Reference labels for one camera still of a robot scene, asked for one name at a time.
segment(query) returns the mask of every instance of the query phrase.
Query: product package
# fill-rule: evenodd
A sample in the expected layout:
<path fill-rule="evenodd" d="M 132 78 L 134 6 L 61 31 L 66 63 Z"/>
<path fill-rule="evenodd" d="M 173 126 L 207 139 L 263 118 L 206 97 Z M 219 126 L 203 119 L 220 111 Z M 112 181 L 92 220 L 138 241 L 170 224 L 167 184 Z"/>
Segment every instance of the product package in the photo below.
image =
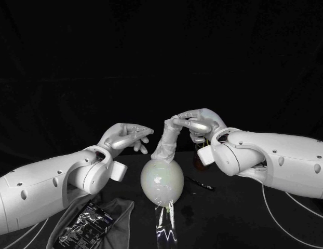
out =
<path fill-rule="evenodd" d="M 57 237 L 53 248 L 96 249 L 112 223 L 110 216 L 89 200 Z"/>

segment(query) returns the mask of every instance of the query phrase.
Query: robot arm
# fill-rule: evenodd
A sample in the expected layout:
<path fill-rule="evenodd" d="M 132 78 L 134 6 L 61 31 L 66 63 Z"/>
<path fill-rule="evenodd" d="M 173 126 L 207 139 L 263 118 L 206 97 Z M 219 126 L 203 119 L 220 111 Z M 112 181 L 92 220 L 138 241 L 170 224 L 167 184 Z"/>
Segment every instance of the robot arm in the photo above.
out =
<path fill-rule="evenodd" d="M 236 128 L 207 129 L 201 120 L 174 122 L 197 135 L 209 131 L 210 145 L 197 151 L 203 165 L 214 162 L 227 176 L 249 177 L 281 191 L 323 199 L 323 142 Z"/>
<path fill-rule="evenodd" d="M 126 166 L 112 161 L 112 155 L 128 146 L 147 153 L 138 140 L 147 142 L 145 135 L 151 133 L 147 127 L 118 123 L 96 146 L 5 174 L 0 178 L 0 235 L 41 222 L 67 208 L 76 198 L 96 194 L 109 178 L 121 181 Z"/>

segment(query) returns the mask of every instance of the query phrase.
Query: white cable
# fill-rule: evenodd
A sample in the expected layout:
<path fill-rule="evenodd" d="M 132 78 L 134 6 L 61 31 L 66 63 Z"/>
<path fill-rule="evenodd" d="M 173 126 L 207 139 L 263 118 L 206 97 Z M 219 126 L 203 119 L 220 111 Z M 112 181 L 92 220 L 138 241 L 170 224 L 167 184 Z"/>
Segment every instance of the white cable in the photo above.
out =
<path fill-rule="evenodd" d="M 265 201 L 265 205 L 266 205 L 266 208 L 268 208 L 268 202 L 266 202 L 266 198 L 265 198 L 265 192 L 263 192 L 263 184 L 262 184 L 262 196 L 263 196 L 263 201 Z M 272 217 L 272 220 L 275 221 L 275 218 L 274 218 L 274 215 L 271 214 L 271 211 L 269 211 L 269 208 L 268 208 L 268 213 Z M 307 244 L 304 241 L 301 241 L 300 239 L 297 239 L 294 236 L 289 235 L 289 233 L 284 230 L 284 228 L 281 227 L 281 225 L 278 224 L 278 222 L 275 221 L 278 227 L 281 228 L 281 230 L 285 232 L 285 234 L 294 239 L 297 240 L 300 243 L 302 243 L 304 245 L 313 247 L 313 248 L 320 248 L 323 249 L 321 246 L 315 246 L 315 245 L 311 245 L 311 244 Z"/>
<path fill-rule="evenodd" d="M 30 231 L 34 229 L 34 227 L 37 226 L 37 224 L 28 229 L 28 231 L 22 234 L 22 236 L 8 246 L 5 246 L 2 249 L 9 248 L 22 239 L 22 237 L 30 233 Z"/>
<path fill-rule="evenodd" d="M 37 231 L 37 234 L 35 234 L 32 240 L 35 239 L 35 237 L 37 237 L 37 235 L 38 235 L 38 233 L 40 233 L 40 231 L 41 231 L 41 229 L 43 229 L 45 223 L 47 223 L 47 220 L 48 220 L 48 218 L 45 219 L 44 224 L 43 224 L 43 226 L 40 227 L 40 230 Z M 24 247 L 22 249 L 25 249 L 25 248 L 28 247 L 28 245 L 31 244 L 32 240 L 28 242 L 28 244 L 25 245 L 25 247 Z"/>
<path fill-rule="evenodd" d="M 320 214 L 317 214 L 313 210 L 310 210 L 291 196 L 289 194 L 287 193 L 288 197 L 294 200 L 294 202 L 307 210 L 310 211 L 314 215 L 317 215 L 318 217 L 323 218 L 323 216 Z"/>

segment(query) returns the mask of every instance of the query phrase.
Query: inflated balloon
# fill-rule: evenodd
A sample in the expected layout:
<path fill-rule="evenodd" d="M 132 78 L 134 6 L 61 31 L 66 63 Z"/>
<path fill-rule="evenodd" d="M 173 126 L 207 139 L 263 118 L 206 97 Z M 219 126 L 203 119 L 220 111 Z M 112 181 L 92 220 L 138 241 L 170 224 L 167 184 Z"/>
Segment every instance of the inflated balloon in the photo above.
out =
<path fill-rule="evenodd" d="M 167 208 L 170 201 L 177 201 L 184 186 L 183 171 L 177 162 L 151 159 L 142 168 L 139 182 L 149 201 Z"/>

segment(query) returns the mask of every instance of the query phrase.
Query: black background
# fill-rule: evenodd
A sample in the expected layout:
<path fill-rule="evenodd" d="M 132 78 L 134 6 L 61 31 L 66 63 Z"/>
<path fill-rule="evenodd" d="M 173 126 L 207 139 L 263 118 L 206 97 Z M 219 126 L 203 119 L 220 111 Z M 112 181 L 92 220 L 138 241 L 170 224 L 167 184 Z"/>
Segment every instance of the black background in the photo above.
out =
<path fill-rule="evenodd" d="M 197 108 L 323 141 L 323 1 L 0 1 L 0 177 Z"/>

